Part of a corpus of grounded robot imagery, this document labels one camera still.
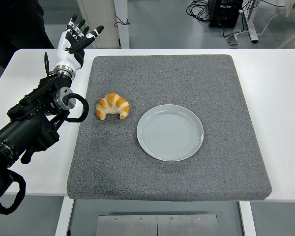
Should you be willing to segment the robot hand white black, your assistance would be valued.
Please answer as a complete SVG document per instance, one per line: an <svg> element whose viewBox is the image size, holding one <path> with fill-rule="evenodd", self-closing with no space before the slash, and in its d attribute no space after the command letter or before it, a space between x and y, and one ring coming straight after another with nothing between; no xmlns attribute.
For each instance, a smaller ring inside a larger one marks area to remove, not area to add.
<svg viewBox="0 0 295 236"><path fill-rule="evenodd" d="M66 30L61 34L57 48L58 61L56 63L56 67L69 67L74 72L83 66L84 49L95 41L104 30L103 26L98 26L90 31L89 27L85 26L85 19L75 25L76 20L76 15L71 17Z"/></svg>

